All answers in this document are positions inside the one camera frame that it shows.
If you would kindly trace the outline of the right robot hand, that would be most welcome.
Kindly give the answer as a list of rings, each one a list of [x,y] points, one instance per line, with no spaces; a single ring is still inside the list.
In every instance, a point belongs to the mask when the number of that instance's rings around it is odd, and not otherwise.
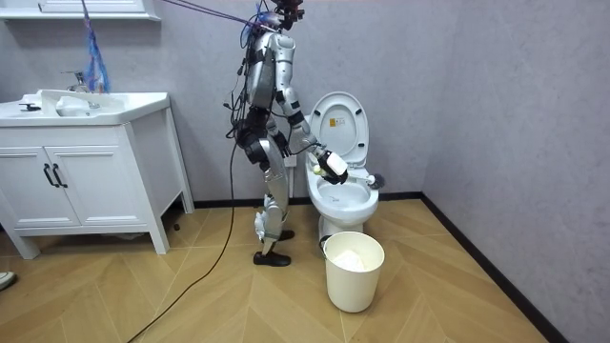
[[[348,178],[348,164],[335,152],[324,151],[315,156],[315,174],[332,185],[343,184]]]

